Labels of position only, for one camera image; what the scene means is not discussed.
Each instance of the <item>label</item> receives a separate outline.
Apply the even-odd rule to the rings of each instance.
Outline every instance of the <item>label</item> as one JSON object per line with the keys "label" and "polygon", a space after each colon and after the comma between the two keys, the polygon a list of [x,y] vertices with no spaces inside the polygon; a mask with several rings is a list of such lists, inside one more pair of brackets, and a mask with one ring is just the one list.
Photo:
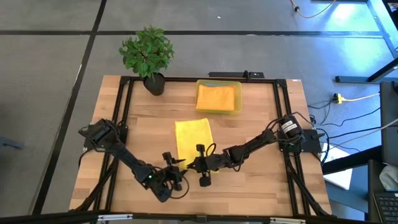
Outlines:
{"label": "label", "polygon": [[286,123],[284,123],[284,124],[282,125],[282,129],[285,129],[287,126],[290,126],[290,125],[292,125],[292,124],[293,124],[292,121],[288,121],[288,122],[286,122]]}
{"label": "label", "polygon": [[289,127],[284,129],[284,133],[290,131],[291,129],[295,129],[295,128],[297,128],[297,124],[292,124]]}

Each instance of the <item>green plant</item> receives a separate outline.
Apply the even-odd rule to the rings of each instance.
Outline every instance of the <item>green plant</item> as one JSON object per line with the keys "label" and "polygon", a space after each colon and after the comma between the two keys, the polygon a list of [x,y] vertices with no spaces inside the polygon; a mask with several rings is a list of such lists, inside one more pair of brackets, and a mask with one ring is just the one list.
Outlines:
{"label": "green plant", "polygon": [[132,37],[122,41],[119,53],[123,55],[126,69],[132,68],[140,77],[152,77],[161,68],[167,68],[170,59],[174,57],[173,45],[164,36],[164,30],[150,26],[143,31],[137,31],[138,39]]}

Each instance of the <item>computer keyboard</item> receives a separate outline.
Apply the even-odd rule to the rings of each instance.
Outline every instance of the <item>computer keyboard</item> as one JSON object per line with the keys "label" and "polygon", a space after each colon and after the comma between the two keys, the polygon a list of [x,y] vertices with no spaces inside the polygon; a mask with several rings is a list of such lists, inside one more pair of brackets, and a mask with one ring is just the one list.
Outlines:
{"label": "computer keyboard", "polygon": [[385,224],[398,224],[398,192],[375,193],[377,210]]}

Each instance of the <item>yellow cloth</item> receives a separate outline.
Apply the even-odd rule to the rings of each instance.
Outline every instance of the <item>yellow cloth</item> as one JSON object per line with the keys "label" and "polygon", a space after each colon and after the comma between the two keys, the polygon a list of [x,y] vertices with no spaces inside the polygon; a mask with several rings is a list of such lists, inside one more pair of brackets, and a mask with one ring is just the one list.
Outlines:
{"label": "yellow cloth", "polygon": [[210,124],[207,118],[193,121],[176,121],[175,137],[177,139],[177,151],[179,159],[186,159],[179,164],[185,169],[188,164],[199,156],[197,144],[205,145],[205,149],[213,143]]}
{"label": "yellow cloth", "polygon": [[199,85],[196,109],[235,110],[235,88],[233,86]]}

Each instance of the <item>black plant pot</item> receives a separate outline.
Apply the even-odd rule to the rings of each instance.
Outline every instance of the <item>black plant pot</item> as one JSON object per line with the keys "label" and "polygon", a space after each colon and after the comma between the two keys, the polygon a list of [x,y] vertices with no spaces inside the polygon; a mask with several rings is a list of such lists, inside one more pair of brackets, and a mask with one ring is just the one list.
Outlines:
{"label": "black plant pot", "polygon": [[161,73],[153,73],[152,78],[144,78],[144,86],[150,93],[160,96],[164,91],[164,76]]}

